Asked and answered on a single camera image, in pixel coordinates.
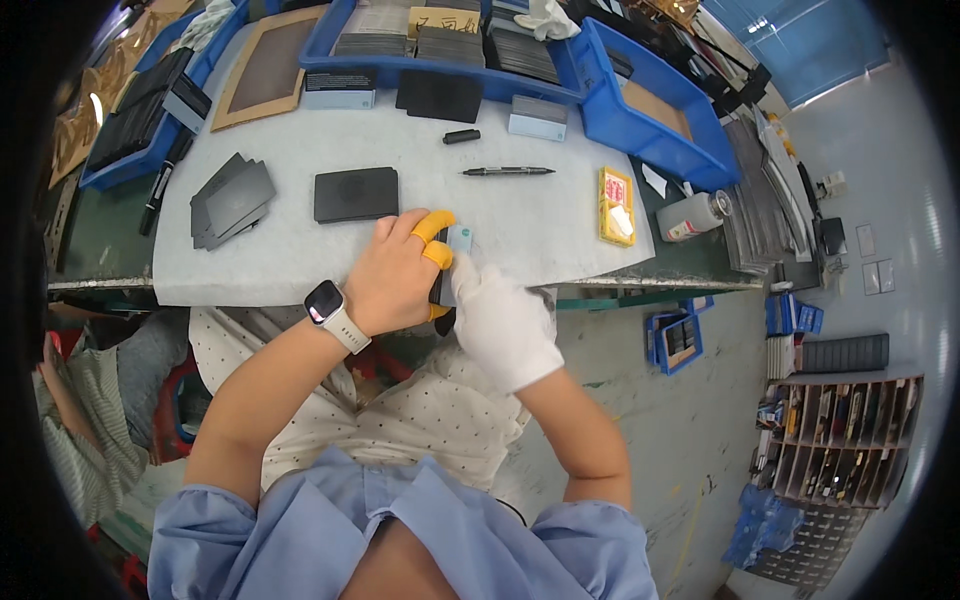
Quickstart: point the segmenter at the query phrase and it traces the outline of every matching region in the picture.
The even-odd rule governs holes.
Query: hand
[[[504,393],[525,388],[564,365],[543,300],[495,266],[477,273],[470,257],[457,253],[453,293],[453,329],[460,346]]]
[[[445,310],[427,300],[440,269],[453,254],[433,237],[454,225],[446,210],[415,208],[384,217],[347,277],[347,314],[367,337],[439,317]]]
[[[50,332],[47,331],[43,334],[43,362],[40,366],[53,367],[56,363],[54,357],[59,350],[57,350],[57,345],[54,343],[54,336],[50,335]]]

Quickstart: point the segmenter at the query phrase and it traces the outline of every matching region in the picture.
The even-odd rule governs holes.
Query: smartwatch
[[[332,333],[350,352],[356,354],[370,343],[347,315],[347,297],[333,281],[328,279],[307,294],[303,308],[314,325]]]

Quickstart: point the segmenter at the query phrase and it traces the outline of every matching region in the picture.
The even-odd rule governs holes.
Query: sleeve
[[[219,598],[256,512],[240,496],[190,485],[156,508],[147,590],[151,598]]]
[[[540,513],[531,531],[597,600],[657,600],[647,535],[610,502],[564,502]]]
[[[104,481],[104,457],[84,436],[70,433],[50,416],[41,419],[40,429],[63,494],[84,529],[120,508]]]

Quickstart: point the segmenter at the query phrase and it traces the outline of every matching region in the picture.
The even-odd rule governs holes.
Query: wooden shelf
[[[922,376],[780,384],[789,389],[783,440],[771,444],[774,493],[825,506],[888,506],[906,471],[923,384]]]

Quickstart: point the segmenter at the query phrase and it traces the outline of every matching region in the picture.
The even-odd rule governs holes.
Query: white bottle
[[[683,242],[723,225],[731,213],[730,196],[723,190],[700,192],[657,211],[657,224],[664,242]]]

